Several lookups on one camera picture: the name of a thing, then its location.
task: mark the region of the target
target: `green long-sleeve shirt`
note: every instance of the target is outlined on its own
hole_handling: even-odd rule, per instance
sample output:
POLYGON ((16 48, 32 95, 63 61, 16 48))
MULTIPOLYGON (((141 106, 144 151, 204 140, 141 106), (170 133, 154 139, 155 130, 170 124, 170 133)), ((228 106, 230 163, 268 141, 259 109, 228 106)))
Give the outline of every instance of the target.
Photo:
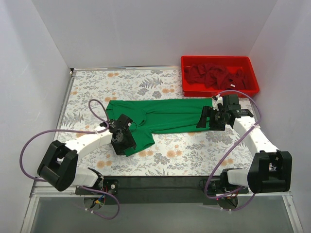
POLYGON ((202 108, 206 105, 212 106, 212 100, 111 100, 107 106, 107 113, 110 119, 118 119, 121 114, 125 114, 134 121, 130 130, 137 147, 125 151, 126 156, 130 156, 155 143, 152 133, 185 133, 208 130, 208 125, 205 129, 196 128, 202 108))

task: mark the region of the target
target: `red fabric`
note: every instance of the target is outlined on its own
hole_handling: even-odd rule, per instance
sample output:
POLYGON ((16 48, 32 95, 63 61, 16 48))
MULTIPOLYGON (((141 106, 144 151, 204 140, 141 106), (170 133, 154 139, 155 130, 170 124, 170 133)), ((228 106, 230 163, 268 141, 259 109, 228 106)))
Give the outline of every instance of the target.
POLYGON ((246 78, 240 69, 235 74, 232 74, 225 66, 213 63, 193 64, 188 73, 185 78, 189 84, 204 83, 206 88, 213 87, 218 90, 246 89, 246 78))

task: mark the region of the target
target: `white backdrop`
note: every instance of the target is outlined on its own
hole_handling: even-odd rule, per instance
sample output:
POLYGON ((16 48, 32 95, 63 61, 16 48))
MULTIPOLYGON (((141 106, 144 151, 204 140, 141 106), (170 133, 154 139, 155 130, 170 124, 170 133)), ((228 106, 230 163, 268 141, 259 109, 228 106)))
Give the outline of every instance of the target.
MULTIPOLYGON (((18 233, 33 185, 19 169, 19 153, 34 134, 55 129, 69 69, 31 0, 0 0, 0 30, 0 232, 18 233)), ((26 151, 32 175, 52 138, 26 151)))
POLYGON ((279 0, 250 53, 260 86, 260 125, 293 156, 291 190, 305 232, 311 232, 310 9, 309 0, 279 0))
POLYGON ((245 55, 276 0, 33 0, 67 65, 180 65, 245 55))

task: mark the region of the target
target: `floral tablecloth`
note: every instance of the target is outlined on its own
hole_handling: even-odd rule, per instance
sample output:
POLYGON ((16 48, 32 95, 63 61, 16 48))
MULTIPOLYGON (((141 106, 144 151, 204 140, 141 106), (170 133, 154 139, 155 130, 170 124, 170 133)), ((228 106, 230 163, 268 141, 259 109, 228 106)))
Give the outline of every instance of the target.
MULTIPOLYGON (((78 71, 62 119, 62 129, 89 131, 99 125, 89 111, 90 99, 107 106, 110 100, 185 99, 180 70, 78 71)), ((248 99, 240 99, 242 108, 251 109, 248 99)), ((99 105, 94 111, 104 116, 99 105)), ((60 133, 63 142, 82 134, 60 133)), ((103 175, 114 176, 197 176, 209 175, 224 153, 239 138, 230 126, 225 132, 153 134, 155 144, 130 157, 118 156, 111 145, 87 155, 80 167, 91 167, 103 175)), ((237 146, 222 163, 216 175, 228 167, 250 166, 252 157, 245 144, 237 146)))

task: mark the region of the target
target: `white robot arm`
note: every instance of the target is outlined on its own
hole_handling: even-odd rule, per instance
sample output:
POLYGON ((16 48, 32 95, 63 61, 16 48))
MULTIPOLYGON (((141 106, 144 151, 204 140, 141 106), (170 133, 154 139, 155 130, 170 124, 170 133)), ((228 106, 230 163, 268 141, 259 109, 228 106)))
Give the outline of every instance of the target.
POLYGON ((129 130, 132 120, 122 114, 118 120, 109 120, 109 128, 100 124, 94 134, 61 143, 53 141, 37 170, 39 176, 53 185, 58 191, 66 190, 70 185, 86 186, 102 190, 104 177, 91 168, 77 167, 78 161, 97 148, 112 144, 116 154, 124 154, 128 148, 136 148, 136 143, 129 130))
MULTIPOLYGON (((224 131, 229 124, 240 137, 255 126, 253 114, 241 109, 238 95, 218 97, 213 107, 205 106, 197 128, 206 127, 209 117, 209 129, 224 131)), ((290 189, 292 156, 280 151, 263 134, 260 126, 244 138, 253 157, 248 169, 224 169, 220 179, 224 187, 233 189, 233 185, 249 187, 253 193, 285 192, 290 189)))

